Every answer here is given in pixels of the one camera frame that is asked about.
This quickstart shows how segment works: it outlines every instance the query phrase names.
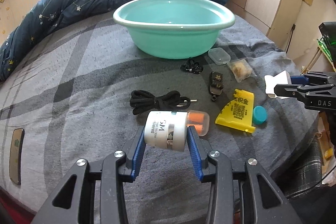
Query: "food in plastic bag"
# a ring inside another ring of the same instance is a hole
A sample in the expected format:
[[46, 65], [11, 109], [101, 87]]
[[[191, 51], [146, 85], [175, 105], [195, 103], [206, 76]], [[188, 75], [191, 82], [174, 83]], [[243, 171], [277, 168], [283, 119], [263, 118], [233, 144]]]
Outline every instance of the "food in plastic bag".
[[238, 83], [255, 73], [245, 59], [237, 60], [228, 64]]

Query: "black rope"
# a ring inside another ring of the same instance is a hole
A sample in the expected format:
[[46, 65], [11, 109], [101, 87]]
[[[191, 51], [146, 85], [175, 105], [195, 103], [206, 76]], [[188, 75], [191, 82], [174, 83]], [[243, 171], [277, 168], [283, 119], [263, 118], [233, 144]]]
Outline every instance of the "black rope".
[[155, 97], [152, 93], [145, 90], [134, 90], [131, 93], [129, 104], [131, 107], [134, 107], [133, 114], [137, 115], [153, 108], [163, 111], [187, 109], [190, 106], [190, 99], [188, 97], [181, 97], [180, 93], [176, 90], [159, 97]]

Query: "clear plastic container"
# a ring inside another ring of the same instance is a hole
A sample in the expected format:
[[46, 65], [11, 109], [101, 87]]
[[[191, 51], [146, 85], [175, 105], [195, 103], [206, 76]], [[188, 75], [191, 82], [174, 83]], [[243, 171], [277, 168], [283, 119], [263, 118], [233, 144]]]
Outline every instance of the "clear plastic container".
[[231, 60], [231, 56], [222, 48], [211, 48], [208, 55], [216, 65], [224, 65]]
[[188, 126], [194, 126], [199, 136], [204, 136], [208, 133], [210, 124], [209, 114], [202, 111], [188, 111]]

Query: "blue gripper pad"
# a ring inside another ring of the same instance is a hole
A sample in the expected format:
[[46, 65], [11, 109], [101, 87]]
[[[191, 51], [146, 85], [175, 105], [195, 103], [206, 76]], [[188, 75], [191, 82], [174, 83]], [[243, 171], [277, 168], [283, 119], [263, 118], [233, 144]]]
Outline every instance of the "blue gripper pad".
[[132, 159], [132, 172], [131, 178], [135, 181], [135, 178], [139, 175], [140, 167], [143, 159], [143, 154], [145, 152], [146, 143], [144, 139], [144, 129], [142, 130], [138, 145], [136, 147], [134, 157]]
[[308, 85], [309, 79], [304, 77], [303, 75], [295, 75], [291, 76], [292, 85]]
[[195, 176], [199, 181], [203, 180], [203, 171], [202, 171], [202, 161], [201, 156], [199, 154], [199, 151], [196, 146], [196, 142], [194, 139], [194, 135], [191, 131], [191, 129], [188, 127], [187, 131], [187, 143], [189, 147], [191, 162], [193, 163]]

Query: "turquoise basin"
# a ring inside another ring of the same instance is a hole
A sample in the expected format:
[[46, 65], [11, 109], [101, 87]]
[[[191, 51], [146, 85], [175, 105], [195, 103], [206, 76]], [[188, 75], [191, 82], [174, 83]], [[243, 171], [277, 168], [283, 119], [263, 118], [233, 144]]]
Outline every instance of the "turquoise basin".
[[133, 0], [113, 19], [127, 27], [139, 49], [168, 59], [205, 53], [219, 31], [235, 23], [229, 9], [210, 0]]

